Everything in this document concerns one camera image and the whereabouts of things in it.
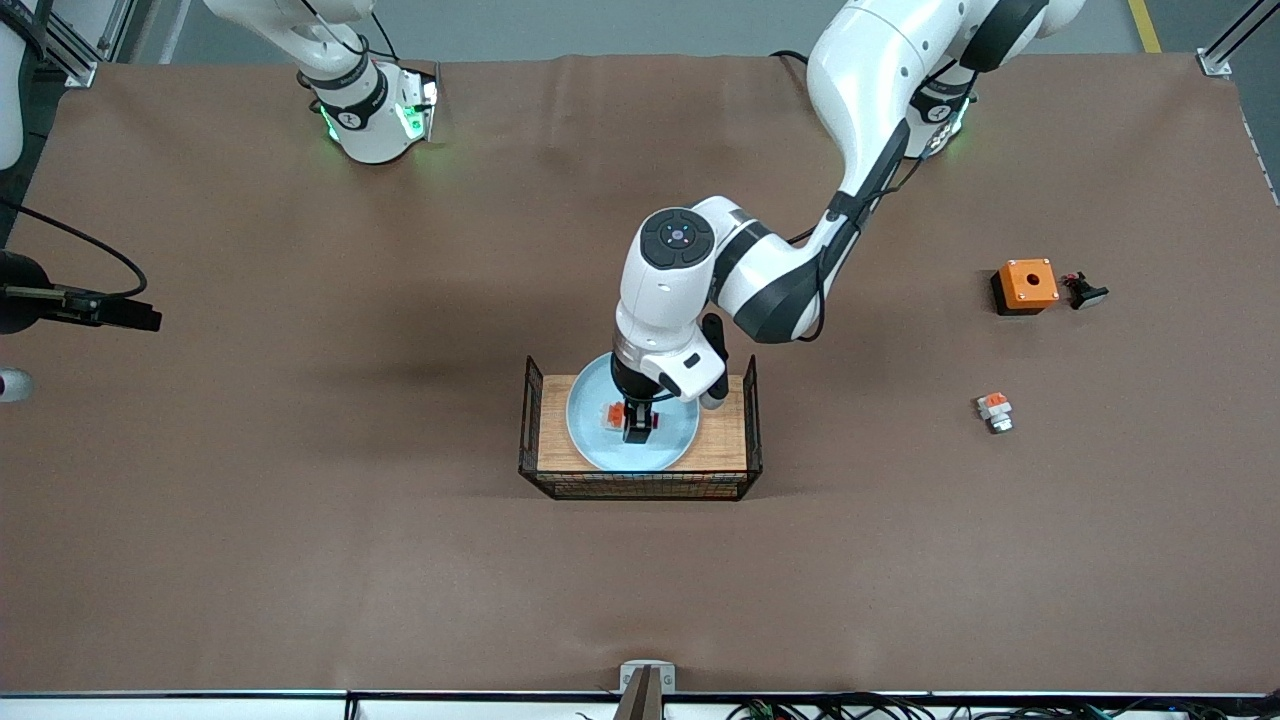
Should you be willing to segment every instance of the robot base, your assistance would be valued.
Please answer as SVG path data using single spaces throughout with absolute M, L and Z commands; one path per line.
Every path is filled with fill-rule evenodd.
M 604 471 L 573 447 L 566 404 L 576 375 L 543 375 L 525 364 L 520 474 L 553 500 L 742 500 L 760 477 L 755 357 L 730 375 L 730 395 L 704 413 L 689 451 L 658 473 Z
M 393 63 L 374 61 L 371 65 L 392 91 L 365 120 L 357 114 L 332 111 L 324 105 L 320 114 L 329 128 L 329 137 L 342 146 L 348 158 L 366 165 L 380 165 L 396 160 L 416 142 L 430 142 L 439 102 L 439 74 L 404 69 Z M 364 127 L 353 129 L 361 122 Z

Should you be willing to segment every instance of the light blue plate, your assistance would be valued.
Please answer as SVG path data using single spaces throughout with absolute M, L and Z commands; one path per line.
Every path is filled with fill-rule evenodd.
M 644 445 L 622 442 L 622 430 L 604 427 L 604 409 L 622 396 L 613 386 L 609 359 L 591 360 L 568 391 L 564 420 L 573 447 L 586 461 L 609 473 L 657 473 L 666 470 L 689 450 L 698 434 L 698 402 L 663 400 L 653 406 L 658 428 Z

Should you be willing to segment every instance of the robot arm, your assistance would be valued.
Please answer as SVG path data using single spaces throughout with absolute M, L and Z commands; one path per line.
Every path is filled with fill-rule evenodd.
M 346 23 L 372 15 L 374 0 L 205 0 L 297 63 L 320 99 L 329 135 L 360 163 L 387 163 L 430 133 L 435 77 L 374 60 Z
M 707 301 L 756 342 L 801 340 L 902 159 L 941 149 L 977 73 L 998 68 L 1037 33 L 1060 29 L 1082 5 L 850 0 L 808 67 L 810 100 L 845 160 L 840 187 L 803 247 L 726 197 L 645 220 L 616 313 L 613 375 L 628 402 L 646 389 L 687 402 L 724 373 L 698 328 Z
M 44 54 L 47 17 L 49 8 L 40 9 L 36 0 L 0 0 L 0 170 L 22 156 L 27 140 L 19 92 L 22 60 L 27 53 Z

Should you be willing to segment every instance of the black wire basket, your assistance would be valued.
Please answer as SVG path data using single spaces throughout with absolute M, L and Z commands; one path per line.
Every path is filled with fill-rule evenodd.
M 525 361 L 525 407 L 520 427 L 520 474 L 552 500 L 742 500 L 760 477 L 759 398 L 755 356 L 742 375 L 744 468 L 611 473 L 604 470 L 539 470 L 543 373 Z

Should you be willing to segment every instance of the metal bracket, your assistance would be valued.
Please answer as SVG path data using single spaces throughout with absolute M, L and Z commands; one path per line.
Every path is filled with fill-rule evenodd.
M 424 114 L 426 115 L 426 133 L 422 136 L 424 142 L 431 142 L 431 131 L 435 129 L 435 108 L 440 104 L 440 61 L 435 61 L 435 67 L 431 69 L 433 78 L 430 82 L 422 83 L 422 104 L 428 105 Z
M 627 683 L 631 682 L 631 675 L 643 669 L 645 665 L 653 667 L 658 674 L 658 687 L 662 688 L 662 694 L 672 694 L 676 692 L 676 664 L 667 662 L 666 660 L 628 660 L 622 664 L 618 669 L 618 692 L 626 693 Z
M 67 87 L 92 86 L 102 56 L 70 24 L 58 17 L 58 13 L 49 13 L 47 29 L 46 50 L 50 59 L 67 73 Z
M 1215 64 L 1208 58 L 1208 51 L 1203 47 L 1196 49 L 1196 60 L 1201 64 L 1201 70 L 1208 77 L 1231 77 L 1231 63 L 1224 59 L 1221 63 Z
M 115 0 L 115 5 L 111 6 L 111 15 L 106 19 L 106 27 L 102 28 L 102 37 L 97 38 L 97 50 L 104 59 L 115 60 L 118 58 L 120 50 L 119 42 L 124 36 L 124 26 L 133 17 L 133 9 L 137 4 L 137 0 Z

